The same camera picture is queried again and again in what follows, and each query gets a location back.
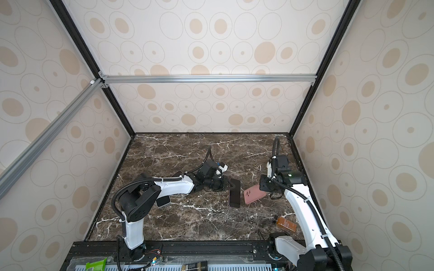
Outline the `pink phone case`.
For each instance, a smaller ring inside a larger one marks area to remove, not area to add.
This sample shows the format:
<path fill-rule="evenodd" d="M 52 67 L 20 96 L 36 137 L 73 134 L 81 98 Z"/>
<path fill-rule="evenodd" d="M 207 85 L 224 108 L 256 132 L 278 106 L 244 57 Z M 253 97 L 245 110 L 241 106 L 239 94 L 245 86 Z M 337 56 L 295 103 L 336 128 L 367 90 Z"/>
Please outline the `pink phone case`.
<path fill-rule="evenodd" d="M 260 189 L 260 185 L 254 185 L 244 191 L 244 201 L 246 205 L 249 205 L 255 201 L 264 198 L 267 192 Z"/>

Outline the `purple smartphone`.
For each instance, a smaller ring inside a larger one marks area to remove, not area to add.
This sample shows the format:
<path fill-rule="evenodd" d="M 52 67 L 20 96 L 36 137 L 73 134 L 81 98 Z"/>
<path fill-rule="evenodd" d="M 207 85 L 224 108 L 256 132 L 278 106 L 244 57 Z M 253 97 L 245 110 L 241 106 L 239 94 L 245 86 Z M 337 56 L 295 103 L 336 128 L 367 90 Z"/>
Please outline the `purple smartphone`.
<path fill-rule="evenodd" d="M 229 206 L 240 208 L 241 206 L 241 182 L 236 179 L 230 180 L 231 187 L 229 189 Z"/>

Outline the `phone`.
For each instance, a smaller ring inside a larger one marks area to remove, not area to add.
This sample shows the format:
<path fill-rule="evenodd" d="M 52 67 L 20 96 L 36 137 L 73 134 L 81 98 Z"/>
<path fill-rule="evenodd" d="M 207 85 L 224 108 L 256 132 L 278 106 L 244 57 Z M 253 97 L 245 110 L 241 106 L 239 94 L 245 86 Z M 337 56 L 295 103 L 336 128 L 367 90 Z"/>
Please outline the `phone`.
<path fill-rule="evenodd" d="M 171 204 L 171 198 L 169 195 L 160 197 L 156 200 L 156 204 L 158 208 L 163 208 L 169 204 Z"/>

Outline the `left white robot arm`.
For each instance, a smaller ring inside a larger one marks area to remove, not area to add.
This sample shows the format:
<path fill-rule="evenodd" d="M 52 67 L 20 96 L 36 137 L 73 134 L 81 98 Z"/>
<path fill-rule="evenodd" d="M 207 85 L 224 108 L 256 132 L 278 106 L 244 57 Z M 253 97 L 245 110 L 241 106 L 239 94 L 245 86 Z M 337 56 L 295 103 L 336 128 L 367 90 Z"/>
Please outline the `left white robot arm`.
<path fill-rule="evenodd" d="M 120 188 L 112 197 L 111 207 L 122 225 L 122 240 L 132 253 L 145 244 L 144 218 L 152 207 L 170 204 L 172 195 L 190 195 L 205 188 L 212 192 L 233 190 L 235 183 L 224 173 L 228 166 L 211 160 L 198 168 L 178 172 L 172 177 L 157 177 L 142 173 L 132 182 Z"/>

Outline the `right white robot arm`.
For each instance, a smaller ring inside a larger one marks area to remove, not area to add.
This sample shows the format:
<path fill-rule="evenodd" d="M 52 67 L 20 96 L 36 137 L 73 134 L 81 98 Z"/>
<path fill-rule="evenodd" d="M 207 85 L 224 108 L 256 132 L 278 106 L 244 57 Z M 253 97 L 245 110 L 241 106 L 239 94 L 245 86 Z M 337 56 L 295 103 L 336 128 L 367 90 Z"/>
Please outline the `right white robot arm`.
<path fill-rule="evenodd" d="M 259 189 L 271 194 L 280 192 L 287 199 L 297 216 L 305 244 L 287 235 L 271 236 L 270 256 L 285 257 L 297 271 L 351 271 L 353 255 L 349 247 L 333 236 L 314 204 L 306 178 L 290 167 L 288 157 L 279 150 L 277 136 Z"/>

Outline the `amber bottle black cap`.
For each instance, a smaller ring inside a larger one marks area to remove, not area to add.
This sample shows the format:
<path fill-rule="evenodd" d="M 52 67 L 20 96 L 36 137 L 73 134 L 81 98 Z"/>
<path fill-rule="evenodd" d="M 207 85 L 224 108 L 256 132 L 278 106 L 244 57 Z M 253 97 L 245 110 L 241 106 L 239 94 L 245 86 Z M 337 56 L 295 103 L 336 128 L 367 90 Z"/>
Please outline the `amber bottle black cap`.
<path fill-rule="evenodd" d="M 276 221 L 276 226 L 284 231 L 291 231 L 291 232 L 296 232 L 297 230 L 297 225 L 287 219 L 285 219 L 284 217 L 278 217 L 277 221 Z"/>

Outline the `dark bottle at front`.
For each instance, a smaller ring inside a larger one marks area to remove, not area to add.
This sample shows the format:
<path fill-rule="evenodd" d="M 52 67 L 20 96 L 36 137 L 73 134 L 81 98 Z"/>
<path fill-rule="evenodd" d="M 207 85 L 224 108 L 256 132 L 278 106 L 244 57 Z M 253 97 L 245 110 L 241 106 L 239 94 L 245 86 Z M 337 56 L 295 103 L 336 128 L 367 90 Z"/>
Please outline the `dark bottle at front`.
<path fill-rule="evenodd" d="M 207 271 L 208 262 L 201 261 L 182 265 L 181 271 Z"/>

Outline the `green packet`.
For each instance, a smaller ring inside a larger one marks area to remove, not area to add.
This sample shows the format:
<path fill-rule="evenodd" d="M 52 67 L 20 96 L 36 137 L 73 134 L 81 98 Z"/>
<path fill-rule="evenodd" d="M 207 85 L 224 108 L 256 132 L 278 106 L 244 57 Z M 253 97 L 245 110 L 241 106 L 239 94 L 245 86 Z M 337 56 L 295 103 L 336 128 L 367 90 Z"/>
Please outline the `green packet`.
<path fill-rule="evenodd" d="M 86 263 L 85 271 L 105 271 L 107 259 L 104 258 L 102 260 Z"/>

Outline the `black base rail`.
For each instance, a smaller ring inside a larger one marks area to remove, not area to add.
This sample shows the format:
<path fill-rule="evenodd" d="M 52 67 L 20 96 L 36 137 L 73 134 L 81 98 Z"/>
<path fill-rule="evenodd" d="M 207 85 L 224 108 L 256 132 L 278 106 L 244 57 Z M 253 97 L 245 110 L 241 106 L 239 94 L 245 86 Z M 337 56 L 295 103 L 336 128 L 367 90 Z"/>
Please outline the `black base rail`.
<path fill-rule="evenodd" d="M 86 263 L 106 258 L 107 271 L 180 271 L 184 264 L 201 261 L 208 262 L 208 271 L 296 271 L 285 257 L 271 257 L 269 245 L 270 238 L 147 241 L 138 252 L 132 253 L 123 241 L 75 242 L 61 270 L 84 271 Z"/>

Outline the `silver aluminium back rail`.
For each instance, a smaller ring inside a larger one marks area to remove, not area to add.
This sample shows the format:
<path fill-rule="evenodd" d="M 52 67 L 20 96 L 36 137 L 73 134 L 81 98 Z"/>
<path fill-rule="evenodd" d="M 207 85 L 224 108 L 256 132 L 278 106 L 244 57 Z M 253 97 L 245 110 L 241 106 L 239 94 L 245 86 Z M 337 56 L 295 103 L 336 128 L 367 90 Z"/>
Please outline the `silver aluminium back rail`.
<path fill-rule="evenodd" d="M 171 76 L 103 76 L 109 84 L 229 83 L 229 82 L 314 82 L 314 74 L 292 75 L 171 75 Z"/>

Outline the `silver aluminium rail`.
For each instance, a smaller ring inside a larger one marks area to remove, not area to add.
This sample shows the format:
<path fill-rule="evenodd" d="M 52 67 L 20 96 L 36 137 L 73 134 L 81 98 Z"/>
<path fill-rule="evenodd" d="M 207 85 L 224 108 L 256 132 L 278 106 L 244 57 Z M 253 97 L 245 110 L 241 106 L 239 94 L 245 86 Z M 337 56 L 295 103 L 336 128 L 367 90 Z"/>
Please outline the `silver aluminium rail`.
<path fill-rule="evenodd" d="M 229 82 L 314 82 L 314 74 L 292 75 L 171 75 L 171 76 L 103 76 L 109 84 L 229 83 Z"/>
<path fill-rule="evenodd" d="M 100 90 L 102 79 L 95 79 L 89 84 L 47 128 L 10 164 L 1 175 L 1 198 L 3 198 L 40 154 L 64 129 L 89 98 Z"/>

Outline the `silver aluminium left rail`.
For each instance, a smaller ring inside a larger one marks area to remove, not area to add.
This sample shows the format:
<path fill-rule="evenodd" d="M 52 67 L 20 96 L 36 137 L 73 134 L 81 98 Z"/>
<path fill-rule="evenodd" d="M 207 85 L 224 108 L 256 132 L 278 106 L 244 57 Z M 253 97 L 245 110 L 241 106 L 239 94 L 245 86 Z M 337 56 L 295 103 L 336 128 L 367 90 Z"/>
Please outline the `silver aluminium left rail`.
<path fill-rule="evenodd" d="M 40 154 L 64 129 L 89 98 L 100 90 L 102 79 L 95 79 L 89 84 L 47 128 L 10 164 L 1 175 L 1 198 L 3 198 Z"/>

